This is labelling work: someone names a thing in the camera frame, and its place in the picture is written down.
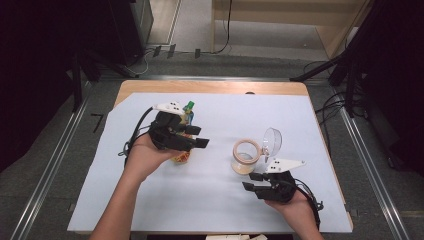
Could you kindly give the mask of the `green and yellow refill pouch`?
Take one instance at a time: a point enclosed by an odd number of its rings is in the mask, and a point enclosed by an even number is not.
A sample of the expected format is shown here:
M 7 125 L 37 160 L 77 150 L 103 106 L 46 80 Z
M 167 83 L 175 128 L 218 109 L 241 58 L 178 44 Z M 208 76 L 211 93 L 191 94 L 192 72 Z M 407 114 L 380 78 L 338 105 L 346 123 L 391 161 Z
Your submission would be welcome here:
M 189 101 L 187 105 L 183 107 L 184 114 L 181 116 L 181 121 L 180 121 L 181 124 L 185 126 L 190 126 L 192 124 L 192 120 L 194 118 L 194 112 L 193 112 L 194 105 L 195 105 L 194 102 Z M 190 151 L 183 152 L 181 155 L 172 158 L 172 161 L 176 164 L 185 164 L 188 161 L 190 154 L 191 154 Z

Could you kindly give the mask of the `clear jar with beige rim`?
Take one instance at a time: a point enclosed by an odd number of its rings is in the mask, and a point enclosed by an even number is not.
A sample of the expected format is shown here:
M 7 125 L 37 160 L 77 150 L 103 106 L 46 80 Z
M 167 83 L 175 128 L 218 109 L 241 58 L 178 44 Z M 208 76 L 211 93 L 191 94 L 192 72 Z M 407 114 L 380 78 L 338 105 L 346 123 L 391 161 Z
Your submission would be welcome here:
M 240 175 L 252 173 L 261 157 L 268 162 L 279 152 L 282 142 L 281 132 L 272 127 L 265 131 L 261 144 L 248 138 L 236 142 L 232 150 L 232 169 Z

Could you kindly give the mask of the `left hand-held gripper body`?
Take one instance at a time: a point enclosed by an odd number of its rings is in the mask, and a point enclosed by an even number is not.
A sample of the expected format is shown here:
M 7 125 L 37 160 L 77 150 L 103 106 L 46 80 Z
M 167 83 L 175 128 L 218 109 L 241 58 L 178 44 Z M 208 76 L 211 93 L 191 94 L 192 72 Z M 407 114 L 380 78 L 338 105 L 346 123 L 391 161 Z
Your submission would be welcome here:
M 148 134 L 158 149 L 189 152 L 195 147 L 196 140 L 186 132 L 187 125 L 181 123 L 184 110 L 178 102 L 155 104 L 152 108 L 157 115 Z

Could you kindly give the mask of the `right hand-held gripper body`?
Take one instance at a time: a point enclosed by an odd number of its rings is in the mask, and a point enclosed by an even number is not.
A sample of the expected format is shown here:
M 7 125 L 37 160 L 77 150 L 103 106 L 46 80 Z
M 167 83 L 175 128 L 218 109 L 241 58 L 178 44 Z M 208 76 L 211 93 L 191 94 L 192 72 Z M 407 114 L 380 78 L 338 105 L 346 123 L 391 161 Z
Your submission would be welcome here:
M 256 187 L 256 196 L 263 200 L 289 202 L 297 190 L 291 170 L 305 164 L 305 161 L 300 160 L 274 158 L 261 174 L 262 180 L 269 182 L 270 185 Z

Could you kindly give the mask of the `metal floor rail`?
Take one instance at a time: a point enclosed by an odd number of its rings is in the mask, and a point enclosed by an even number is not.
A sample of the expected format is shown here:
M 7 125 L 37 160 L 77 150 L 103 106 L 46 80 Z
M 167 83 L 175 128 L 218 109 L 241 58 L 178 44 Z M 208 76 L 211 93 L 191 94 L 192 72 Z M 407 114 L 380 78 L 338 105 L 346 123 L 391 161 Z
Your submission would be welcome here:
M 290 82 L 289 78 L 271 77 L 231 77 L 231 76 L 177 76 L 177 75 L 143 75 L 139 77 L 106 76 L 102 81 L 124 81 L 124 80 L 188 80 L 188 81 L 237 81 L 237 82 Z M 311 78 L 303 83 L 321 84 L 328 82 L 326 78 Z
M 355 119 L 351 118 L 346 110 L 341 111 L 341 116 L 394 240 L 411 240 L 400 212 L 374 164 Z
M 87 107 L 89 97 L 85 97 L 81 105 L 71 114 L 69 121 L 62 133 L 44 171 L 41 175 L 35 190 L 27 201 L 24 211 L 16 225 L 10 240 L 26 240 L 32 225 L 47 197 L 49 189 L 57 175 L 66 151 L 73 139 L 82 116 Z

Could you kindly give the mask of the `person's left hand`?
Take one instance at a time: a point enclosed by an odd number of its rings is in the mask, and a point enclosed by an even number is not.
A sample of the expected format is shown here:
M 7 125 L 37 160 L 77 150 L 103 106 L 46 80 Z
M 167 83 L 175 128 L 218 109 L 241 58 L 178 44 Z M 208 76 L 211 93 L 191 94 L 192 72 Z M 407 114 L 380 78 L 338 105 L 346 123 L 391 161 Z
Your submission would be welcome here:
M 181 154 L 182 151 L 158 149 L 153 144 L 150 136 L 144 134 L 134 142 L 124 167 L 123 175 L 132 182 L 140 184 L 162 163 Z

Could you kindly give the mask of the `light wooden shelf unit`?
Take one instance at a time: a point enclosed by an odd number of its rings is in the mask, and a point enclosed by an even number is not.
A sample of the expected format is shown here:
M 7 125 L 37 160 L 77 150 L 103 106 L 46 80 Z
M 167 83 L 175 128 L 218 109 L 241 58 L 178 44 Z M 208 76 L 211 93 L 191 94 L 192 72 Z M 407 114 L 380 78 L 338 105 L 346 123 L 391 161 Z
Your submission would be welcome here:
M 341 51 L 351 30 L 366 17 L 372 0 L 211 0 L 211 44 L 215 48 L 215 21 L 311 25 L 327 56 Z

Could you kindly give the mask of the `black metal stand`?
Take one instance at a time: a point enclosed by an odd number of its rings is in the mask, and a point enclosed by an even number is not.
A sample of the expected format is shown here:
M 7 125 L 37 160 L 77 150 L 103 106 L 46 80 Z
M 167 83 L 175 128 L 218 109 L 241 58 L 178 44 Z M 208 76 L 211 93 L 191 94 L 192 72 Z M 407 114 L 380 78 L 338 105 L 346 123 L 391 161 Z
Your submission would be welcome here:
M 133 77 L 133 74 L 129 71 L 124 70 L 122 67 L 101 56 L 94 50 L 82 49 L 75 52 L 71 58 L 73 112 L 76 112 L 82 106 L 81 73 L 84 73 L 90 82 L 97 82 L 101 76 L 96 66 L 97 63 L 106 66 L 123 77 Z
M 348 81 L 348 100 L 365 73 L 384 94 L 391 86 L 415 91 L 424 64 L 424 0 L 375 0 L 347 48 L 334 59 L 298 76 L 294 82 L 332 69 L 329 83 Z

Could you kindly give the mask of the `person's right hand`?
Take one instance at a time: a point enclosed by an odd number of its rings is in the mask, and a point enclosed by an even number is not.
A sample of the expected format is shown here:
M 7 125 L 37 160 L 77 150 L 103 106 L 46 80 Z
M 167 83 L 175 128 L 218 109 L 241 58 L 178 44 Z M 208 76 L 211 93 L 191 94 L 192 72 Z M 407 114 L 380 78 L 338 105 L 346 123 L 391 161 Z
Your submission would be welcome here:
M 279 212 L 289 226 L 290 223 L 295 221 L 312 221 L 315 223 L 314 214 L 309 206 L 307 198 L 299 191 L 295 192 L 288 203 L 270 200 L 266 200 L 265 203 Z

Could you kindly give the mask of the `white paper sheet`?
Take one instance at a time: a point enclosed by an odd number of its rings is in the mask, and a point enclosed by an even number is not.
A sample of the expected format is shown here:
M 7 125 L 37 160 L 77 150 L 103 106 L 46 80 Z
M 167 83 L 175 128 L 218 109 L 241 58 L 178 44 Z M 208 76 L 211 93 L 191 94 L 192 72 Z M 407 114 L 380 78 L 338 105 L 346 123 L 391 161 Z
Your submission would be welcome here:
M 292 175 L 305 182 L 324 208 L 320 229 L 349 233 L 353 223 L 318 127 L 311 100 L 300 95 L 133 93 L 108 115 L 95 158 L 68 228 L 90 232 L 103 213 L 123 171 L 121 154 L 136 124 L 150 124 L 153 105 L 194 104 L 194 123 L 208 139 L 185 164 L 163 163 L 142 184 L 132 228 L 149 233 L 285 233 L 289 226 L 272 208 L 248 192 L 247 177 L 231 168 L 234 144 L 261 141 L 279 130 L 282 159 L 300 160 Z

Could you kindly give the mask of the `black cabinet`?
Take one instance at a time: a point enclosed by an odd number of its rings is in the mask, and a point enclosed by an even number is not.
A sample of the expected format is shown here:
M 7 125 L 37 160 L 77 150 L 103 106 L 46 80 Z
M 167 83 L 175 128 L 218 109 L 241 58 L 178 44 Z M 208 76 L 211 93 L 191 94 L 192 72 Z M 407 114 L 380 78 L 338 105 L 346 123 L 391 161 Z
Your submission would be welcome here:
M 154 17 L 150 0 L 109 0 L 118 37 L 118 62 L 131 65 L 145 54 Z

